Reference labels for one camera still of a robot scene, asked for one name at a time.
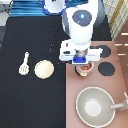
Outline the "white gripper body blue base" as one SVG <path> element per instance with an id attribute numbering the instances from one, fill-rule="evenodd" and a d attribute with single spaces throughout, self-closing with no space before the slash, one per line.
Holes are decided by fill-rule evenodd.
<path id="1" fill-rule="evenodd" d="M 61 43 L 59 59 L 72 64 L 88 64 L 92 61 L 99 61 L 102 48 L 88 47 L 85 50 L 76 50 L 71 40 Z"/>

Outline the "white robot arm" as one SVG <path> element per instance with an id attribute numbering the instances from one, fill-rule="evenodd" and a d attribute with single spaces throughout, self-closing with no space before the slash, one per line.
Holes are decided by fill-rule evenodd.
<path id="1" fill-rule="evenodd" d="M 59 59 L 75 65 L 99 61 L 101 48 L 90 48 L 93 29 L 104 19 L 101 0 L 88 0 L 86 4 L 66 8 L 62 14 L 62 27 L 69 36 L 61 43 Z"/>

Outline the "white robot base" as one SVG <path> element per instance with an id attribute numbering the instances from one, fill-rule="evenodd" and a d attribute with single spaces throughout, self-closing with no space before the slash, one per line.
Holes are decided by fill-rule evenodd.
<path id="1" fill-rule="evenodd" d="M 59 15 L 66 8 L 65 0 L 44 0 L 44 13 L 48 15 Z"/>

